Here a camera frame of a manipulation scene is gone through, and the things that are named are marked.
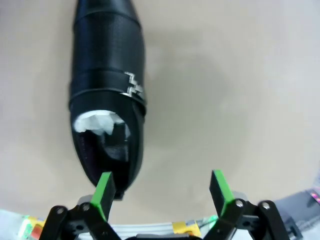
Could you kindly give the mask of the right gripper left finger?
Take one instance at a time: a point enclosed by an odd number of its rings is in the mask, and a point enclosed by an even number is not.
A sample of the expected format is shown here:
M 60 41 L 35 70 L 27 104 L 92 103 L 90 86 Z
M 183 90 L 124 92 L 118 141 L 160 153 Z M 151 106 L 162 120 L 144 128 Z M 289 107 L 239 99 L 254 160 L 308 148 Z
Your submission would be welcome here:
M 116 187 L 111 172 L 101 175 L 90 201 L 72 209 L 53 206 L 41 232 L 42 240 L 76 240 L 89 233 L 94 240 L 119 240 L 108 223 Z

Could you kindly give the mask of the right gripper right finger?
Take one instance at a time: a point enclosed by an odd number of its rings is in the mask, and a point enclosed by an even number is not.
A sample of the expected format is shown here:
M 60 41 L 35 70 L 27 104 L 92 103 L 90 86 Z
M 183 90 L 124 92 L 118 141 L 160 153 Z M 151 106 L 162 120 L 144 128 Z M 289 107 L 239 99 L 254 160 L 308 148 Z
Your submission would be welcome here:
M 246 230 L 253 240 L 288 240 L 285 224 L 273 201 L 257 205 L 235 198 L 221 170 L 211 173 L 209 191 L 218 215 L 205 240 L 231 240 L 237 230 Z

